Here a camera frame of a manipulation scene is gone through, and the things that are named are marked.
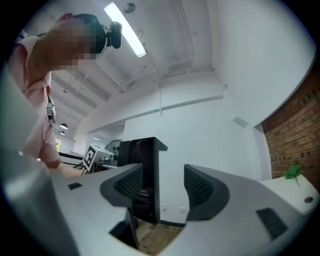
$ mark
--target green plant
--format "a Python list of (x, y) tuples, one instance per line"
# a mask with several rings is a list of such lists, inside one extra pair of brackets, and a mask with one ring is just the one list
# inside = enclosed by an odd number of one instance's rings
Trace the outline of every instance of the green plant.
[(287, 170), (287, 171), (285, 172), (285, 174), (284, 174), (284, 177), (285, 177), (286, 179), (293, 179), (293, 178), (295, 178), (296, 183), (298, 184), (299, 187), (300, 187), (300, 185), (299, 185), (299, 182), (298, 182), (297, 177), (301, 174), (300, 167), (301, 167), (300, 164), (299, 164), (299, 165), (293, 164), (293, 165), (290, 166), (290, 169)]

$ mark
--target pink shirt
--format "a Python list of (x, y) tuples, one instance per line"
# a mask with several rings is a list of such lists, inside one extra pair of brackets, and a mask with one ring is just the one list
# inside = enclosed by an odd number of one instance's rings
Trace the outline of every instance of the pink shirt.
[(24, 148), (24, 152), (40, 158), (45, 163), (60, 159), (54, 136), (54, 128), (47, 115), (48, 95), (51, 89), (51, 73), (43, 80), (29, 84), (27, 64), (38, 37), (30, 36), (18, 42), (8, 61), (8, 70), (39, 115)]

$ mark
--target white ceiling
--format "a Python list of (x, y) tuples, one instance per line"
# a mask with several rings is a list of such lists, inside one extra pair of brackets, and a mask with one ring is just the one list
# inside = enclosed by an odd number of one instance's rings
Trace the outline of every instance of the white ceiling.
[[(108, 0), (55, 0), (49, 2), (25, 26), (29, 35), (47, 32), (66, 13), (93, 14), (101, 24), (111, 19), (104, 12)], [(126, 39), (119, 49), (109, 47), (103, 56), (86, 66), (52, 74), (51, 96), (57, 119), (70, 129), (72, 139), (79, 123), (112, 95), (126, 93), (138, 86), (148, 86), (158, 78), (193, 70), (210, 70), (212, 65), (212, 30), (206, 0), (114, 0), (120, 10), (134, 3), (126, 19), (143, 36), (140, 41), (147, 55), (137, 58)]]

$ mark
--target person's arm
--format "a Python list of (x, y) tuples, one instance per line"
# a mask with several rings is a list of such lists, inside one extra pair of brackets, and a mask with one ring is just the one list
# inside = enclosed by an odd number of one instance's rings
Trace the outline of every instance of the person's arm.
[(65, 165), (61, 160), (56, 147), (56, 140), (54, 135), (54, 128), (48, 131), (45, 136), (44, 143), (42, 145), (39, 158), (44, 161), (46, 166), (51, 169), (57, 169), (62, 174), (68, 177), (80, 176), (81, 171), (78, 169), (71, 168)]

